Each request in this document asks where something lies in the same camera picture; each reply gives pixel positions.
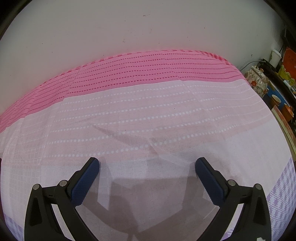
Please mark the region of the cluttered side shelf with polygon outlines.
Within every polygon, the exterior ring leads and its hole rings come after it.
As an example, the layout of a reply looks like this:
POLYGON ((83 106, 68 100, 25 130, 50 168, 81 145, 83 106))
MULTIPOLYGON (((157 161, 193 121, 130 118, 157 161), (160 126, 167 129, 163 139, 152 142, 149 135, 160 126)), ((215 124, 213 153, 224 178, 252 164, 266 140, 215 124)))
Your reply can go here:
POLYGON ((295 137, 295 85, 290 85, 287 80, 283 80, 278 75, 283 57, 284 54, 281 54, 281 59, 276 68, 269 63, 269 59, 263 59, 260 68, 269 79, 267 95, 269 98, 271 98, 272 95, 276 95, 281 100, 278 109, 285 117, 288 126, 292 130, 293 137, 295 137))

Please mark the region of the pink purple checkered tablecloth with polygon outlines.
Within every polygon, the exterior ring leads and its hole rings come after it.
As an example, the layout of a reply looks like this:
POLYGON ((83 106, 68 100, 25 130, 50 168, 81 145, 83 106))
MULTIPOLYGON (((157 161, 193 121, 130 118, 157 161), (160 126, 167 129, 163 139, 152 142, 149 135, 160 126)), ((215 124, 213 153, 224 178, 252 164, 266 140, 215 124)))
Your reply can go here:
POLYGON ((24 239, 32 186, 56 185, 90 157, 102 166, 78 207, 99 240, 196 240, 218 208, 197 179, 205 157, 226 179, 263 186, 273 240, 295 210, 295 168, 273 113, 220 56, 114 56, 69 70, 1 115, 4 220, 24 239))

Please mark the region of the red and yellow box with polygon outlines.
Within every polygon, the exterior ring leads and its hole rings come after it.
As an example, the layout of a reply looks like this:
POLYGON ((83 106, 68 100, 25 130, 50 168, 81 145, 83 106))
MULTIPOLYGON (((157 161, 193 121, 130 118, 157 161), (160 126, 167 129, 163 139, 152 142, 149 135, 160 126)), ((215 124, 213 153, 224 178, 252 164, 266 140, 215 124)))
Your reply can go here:
POLYGON ((295 52, 287 47, 278 75, 283 80, 287 80, 290 85, 295 85, 295 66, 295 52))

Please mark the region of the white cup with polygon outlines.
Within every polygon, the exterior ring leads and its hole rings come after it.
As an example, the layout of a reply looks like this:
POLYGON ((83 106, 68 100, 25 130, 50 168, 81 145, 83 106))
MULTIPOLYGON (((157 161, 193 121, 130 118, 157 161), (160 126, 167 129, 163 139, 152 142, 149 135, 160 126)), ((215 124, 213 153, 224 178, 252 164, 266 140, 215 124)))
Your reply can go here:
POLYGON ((272 49, 271 50, 271 55, 269 58, 269 63, 276 68, 276 66, 278 65, 279 61, 281 59, 281 54, 279 51, 277 51, 276 49, 272 49))

